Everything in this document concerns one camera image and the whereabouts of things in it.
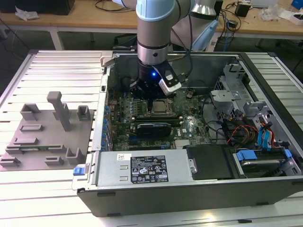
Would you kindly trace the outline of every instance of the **wooden table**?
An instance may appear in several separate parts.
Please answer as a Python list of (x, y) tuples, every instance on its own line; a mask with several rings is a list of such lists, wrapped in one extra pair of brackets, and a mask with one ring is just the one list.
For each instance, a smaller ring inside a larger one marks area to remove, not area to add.
[[(104, 12), (95, 7), (95, 0), (76, 0), (75, 5), (68, 16), (58, 16), (51, 14), (39, 14), (40, 18), (35, 20), (23, 21), (13, 13), (0, 14), (0, 18), (12, 29), (16, 30), (37, 30), (48, 31), (51, 34), (53, 43), (57, 50), (62, 50), (63, 44), (58, 32), (107, 32), (107, 33), (136, 33), (137, 18), (136, 12), (110, 13)], [(234, 2), (233, 0), (224, 0), (225, 6)], [(292, 0), (280, 0), (280, 6), (285, 9), (291, 8)], [(104, 5), (107, 9), (116, 9), (118, 6), (111, 1)], [(246, 17), (242, 17), (242, 25), (237, 31), (235, 37), (248, 38), (271, 38), (271, 39), (303, 39), (303, 27), (296, 26), (292, 22), (280, 19), (280, 21), (262, 21), (259, 18), (260, 9), (251, 9)], [(232, 14), (227, 13), (228, 19), (238, 20)], [(219, 26), (213, 38), (212, 44), (223, 30), (223, 19), (219, 18)]]
[[(0, 13), (0, 18), (15, 30), (48, 31), (56, 50), (63, 50), (60, 31), (137, 33), (136, 12), (110, 13), (95, 7), (96, 0), (75, 0), (74, 7), (67, 16), (39, 14), (39, 19), (24, 21), (14, 13)], [(103, 6), (106, 9), (118, 9), (111, 1)], [(7, 29), (0, 24), (0, 29)]]
[[(234, 0), (224, 0), (222, 9), (225, 9), (226, 5), (235, 2)], [(296, 11), (295, 8), (291, 6), (292, 0), (280, 0), (279, 6), (286, 10)], [(233, 6), (228, 10), (235, 12), (236, 7)], [(234, 34), (234, 37), (243, 38), (259, 38), (261, 44), (263, 39), (303, 39), (303, 26), (297, 26), (290, 22), (289, 20), (280, 18), (279, 21), (262, 21), (259, 17), (261, 9), (251, 9), (249, 10), (246, 17), (241, 17), (241, 28)], [(239, 21), (231, 13), (227, 12), (227, 18), (235, 21)], [(223, 30), (223, 18), (219, 17), (219, 25), (217, 32), (212, 38), (210, 46), (207, 48), (208, 51), (214, 51), (215, 43), (222, 34)]]

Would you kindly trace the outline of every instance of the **metal bracket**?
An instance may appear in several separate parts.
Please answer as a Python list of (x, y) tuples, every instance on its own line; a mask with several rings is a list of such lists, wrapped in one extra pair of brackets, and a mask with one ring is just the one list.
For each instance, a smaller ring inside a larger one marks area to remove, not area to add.
[(265, 102), (246, 102), (243, 109), (247, 117), (254, 117), (266, 106)]
[(198, 171), (197, 171), (195, 160), (189, 159), (188, 162), (189, 162), (189, 168), (191, 173), (196, 174)]

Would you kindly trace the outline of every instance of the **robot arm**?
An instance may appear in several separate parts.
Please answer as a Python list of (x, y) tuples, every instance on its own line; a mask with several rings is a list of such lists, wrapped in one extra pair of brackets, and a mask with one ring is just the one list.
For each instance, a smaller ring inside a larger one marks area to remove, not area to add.
[(165, 95), (170, 95), (181, 88), (177, 75), (167, 61), (171, 28), (191, 13), (194, 7), (201, 5), (195, 4), (195, 0), (113, 0), (113, 2), (136, 9), (137, 13), (139, 74), (134, 87), (144, 91), (145, 98), (159, 96), (154, 92), (158, 86)]

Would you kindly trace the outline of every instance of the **computer case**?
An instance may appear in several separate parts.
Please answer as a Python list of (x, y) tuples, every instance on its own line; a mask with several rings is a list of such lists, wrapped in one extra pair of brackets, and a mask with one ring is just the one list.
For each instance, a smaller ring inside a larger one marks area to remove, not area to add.
[(13, 13), (15, 6), (24, 11), (68, 15), (75, 0), (0, 0), (2, 13)]

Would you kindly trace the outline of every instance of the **gray plastic peg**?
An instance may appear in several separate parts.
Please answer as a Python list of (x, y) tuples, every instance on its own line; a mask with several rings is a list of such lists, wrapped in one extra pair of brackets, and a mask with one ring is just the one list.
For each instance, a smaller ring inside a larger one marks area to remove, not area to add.
[(63, 107), (61, 97), (62, 94), (60, 91), (50, 91), (47, 95), (47, 101), (53, 104), (56, 115), (59, 118), (64, 131), (69, 131), (71, 130), (69, 111)]

